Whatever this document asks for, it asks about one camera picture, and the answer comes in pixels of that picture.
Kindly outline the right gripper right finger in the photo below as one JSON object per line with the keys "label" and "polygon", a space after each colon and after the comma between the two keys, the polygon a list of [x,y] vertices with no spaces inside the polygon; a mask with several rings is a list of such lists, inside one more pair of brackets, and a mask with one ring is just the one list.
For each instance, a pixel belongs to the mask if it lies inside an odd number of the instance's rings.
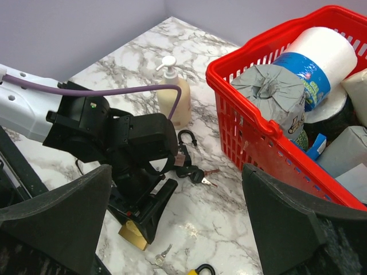
{"label": "right gripper right finger", "polygon": [[366,211],[246,164],[243,192],[264,274],[366,274]]}

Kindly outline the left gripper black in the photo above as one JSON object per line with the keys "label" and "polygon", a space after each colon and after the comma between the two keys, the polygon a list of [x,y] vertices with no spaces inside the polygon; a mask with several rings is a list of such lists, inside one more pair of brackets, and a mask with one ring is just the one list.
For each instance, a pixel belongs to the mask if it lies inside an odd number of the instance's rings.
{"label": "left gripper black", "polygon": [[138,224],[148,244],[155,240],[163,211],[178,182],[164,175],[150,175],[137,169],[115,178],[108,209],[120,222],[128,219]]}

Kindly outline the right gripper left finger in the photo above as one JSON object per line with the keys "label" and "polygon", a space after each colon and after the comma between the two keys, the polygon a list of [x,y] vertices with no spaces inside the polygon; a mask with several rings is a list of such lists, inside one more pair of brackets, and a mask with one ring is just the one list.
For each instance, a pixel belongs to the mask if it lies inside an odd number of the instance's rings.
{"label": "right gripper left finger", "polygon": [[1,274],[109,274],[96,256],[111,193],[102,165],[1,209]]}

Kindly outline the brass padlock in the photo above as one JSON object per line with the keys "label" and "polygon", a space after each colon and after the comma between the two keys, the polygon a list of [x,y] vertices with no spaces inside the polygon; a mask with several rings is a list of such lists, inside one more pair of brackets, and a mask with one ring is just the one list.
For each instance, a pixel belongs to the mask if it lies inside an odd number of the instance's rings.
{"label": "brass padlock", "polygon": [[121,226],[118,234],[142,251],[145,251],[149,245],[135,223],[133,223],[131,220],[128,220],[124,225]]}

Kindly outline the small silver brass padlock key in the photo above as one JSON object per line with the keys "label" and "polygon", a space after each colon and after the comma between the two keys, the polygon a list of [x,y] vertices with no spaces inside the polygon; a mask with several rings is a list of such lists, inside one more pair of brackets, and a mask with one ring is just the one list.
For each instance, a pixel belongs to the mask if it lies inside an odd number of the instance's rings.
{"label": "small silver brass padlock key", "polygon": [[156,266],[163,266],[163,264],[165,263],[165,259],[166,256],[168,254],[168,252],[171,250],[171,248],[173,247],[173,244],[171,243],[166,250],[164,250],[162,253],[157,254],[155,256],[154,262],[156,264]]}

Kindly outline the yellow black padlock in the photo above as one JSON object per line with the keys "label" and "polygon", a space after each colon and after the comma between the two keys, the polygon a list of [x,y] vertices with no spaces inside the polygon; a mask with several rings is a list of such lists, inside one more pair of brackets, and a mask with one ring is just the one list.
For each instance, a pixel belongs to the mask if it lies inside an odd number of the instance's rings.
{"label": "yellow black padlock", "polygon": [[210,264],[201,264],[197,268],[190,270],[188,272],[188,275],[199,275],[204,270],[208,271],[210,273],[210,275],[216,275],[216,271],[215,271],[214,267]]}

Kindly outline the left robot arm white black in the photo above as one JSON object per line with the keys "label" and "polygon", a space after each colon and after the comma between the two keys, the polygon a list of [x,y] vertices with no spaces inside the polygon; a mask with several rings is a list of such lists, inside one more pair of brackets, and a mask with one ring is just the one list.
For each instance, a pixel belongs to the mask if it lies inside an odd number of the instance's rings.
{"label": "left robot arm white black", "polygon": [[143,91],[145,87],[78,89],[1,66],[1,126],[84,163],[110,165],[114,187],[109,211],[152,243],[178,185],[165,177],[178,155],[175,129],[170,116],[134,116],[111,108],[107,100]]}

